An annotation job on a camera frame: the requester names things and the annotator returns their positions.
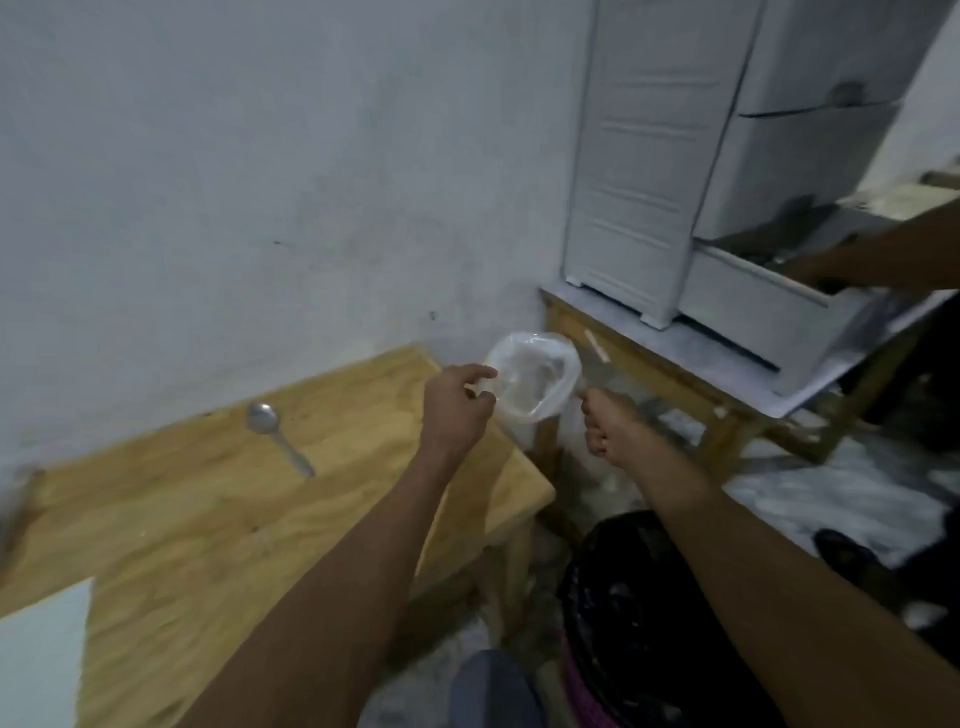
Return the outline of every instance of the wall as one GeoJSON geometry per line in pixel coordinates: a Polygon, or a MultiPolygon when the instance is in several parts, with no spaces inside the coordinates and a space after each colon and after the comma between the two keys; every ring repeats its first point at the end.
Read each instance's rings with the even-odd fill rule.
{"type": "Polygon", "coordinates": [[[558,274],[586,0],[0,10],[0,464],[410,341],[558,274]]]}
{"type": "Polygon", "coordinates": [[[916,177],[960,155],[960,4],[927,53],[863,188],[916,177]]]}

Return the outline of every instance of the metal spoon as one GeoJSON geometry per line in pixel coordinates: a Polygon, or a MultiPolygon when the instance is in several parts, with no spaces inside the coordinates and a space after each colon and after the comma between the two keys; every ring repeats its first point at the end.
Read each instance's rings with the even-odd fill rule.
{"type": "Polygon", "coordinates": [[[280,416],[269,404],[256,401],[247,407],[247,427],[258,435],[270,435],[304,477],[317,474],[310,461],[297,452],[280,432],[280,416]]]}

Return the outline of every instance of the person's left arm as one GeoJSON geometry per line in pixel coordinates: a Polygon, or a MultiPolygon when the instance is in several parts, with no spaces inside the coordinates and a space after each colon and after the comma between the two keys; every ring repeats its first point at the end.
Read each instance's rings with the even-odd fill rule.
{"type": "Polygon", "coordinates": [[[449,367],[427,383],[420,449],[394,489],[280,600],[180,728],[356,725],[440,499],[493,414],[493,395],[466,385],[494,376],[449,367]]]}

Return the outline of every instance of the white paper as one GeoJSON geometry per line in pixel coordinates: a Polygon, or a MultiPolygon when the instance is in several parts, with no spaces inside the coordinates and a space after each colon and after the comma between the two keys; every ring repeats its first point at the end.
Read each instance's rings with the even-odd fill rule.
{"type": "Polygon", "coordinates": [[[0,728],[73,728],[93,579],[0,619],[0,728]]]}

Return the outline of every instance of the spoon handle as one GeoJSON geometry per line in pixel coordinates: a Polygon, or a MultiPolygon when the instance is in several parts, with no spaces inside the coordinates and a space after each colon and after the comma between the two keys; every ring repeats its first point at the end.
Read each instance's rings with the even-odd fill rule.
{"type": "Polygon", "coordinates": [[[287,457],[290,458],[290,462],[294,464],[294,467],[300,471],[300,474],[303,475],[303,477],[313,477],[317,474],[317,472],[313,469],[313,466],[310,465],[310,461],[303,457],[303,455],[297,452],[297,449],[294,448],[294,446],[287,442],[287,438],[283,436],[282,432],[273,432],[271,435],[274,438],[274,442],[280,446],[280,449],[287,453],[287,457]]]}

